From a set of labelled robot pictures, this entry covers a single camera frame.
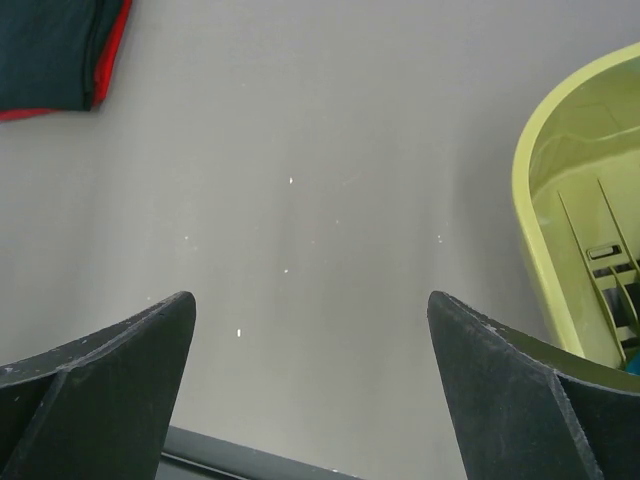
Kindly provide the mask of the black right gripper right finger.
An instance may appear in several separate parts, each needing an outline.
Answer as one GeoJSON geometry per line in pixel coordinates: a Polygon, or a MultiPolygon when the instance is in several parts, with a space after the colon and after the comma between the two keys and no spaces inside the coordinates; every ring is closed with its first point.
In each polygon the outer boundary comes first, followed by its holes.
{"type": "Polygon", "coordinates": [[[434,291],[443,390],[470,479],[636,479],[639,378],[434,291]]]}

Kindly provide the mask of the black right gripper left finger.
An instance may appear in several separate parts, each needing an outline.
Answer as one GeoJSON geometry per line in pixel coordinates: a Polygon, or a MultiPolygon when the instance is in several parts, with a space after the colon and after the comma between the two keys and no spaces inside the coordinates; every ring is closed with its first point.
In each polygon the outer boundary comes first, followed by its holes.
{"type": "Polygon", "coordinates": [[[2,478],[154,478],[195,321],[194,296],[179,292],[2,366],[2,478]]]}

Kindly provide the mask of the blue t-shirt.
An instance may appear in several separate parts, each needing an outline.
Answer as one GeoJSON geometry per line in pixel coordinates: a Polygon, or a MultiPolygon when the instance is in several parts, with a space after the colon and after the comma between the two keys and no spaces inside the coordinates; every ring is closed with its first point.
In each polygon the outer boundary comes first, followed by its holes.
{"type": "Polygon", "coordinates": [[[640,350],[638,350],[628,361],[625,371],[629,374],[640,375],[640,350]]]}

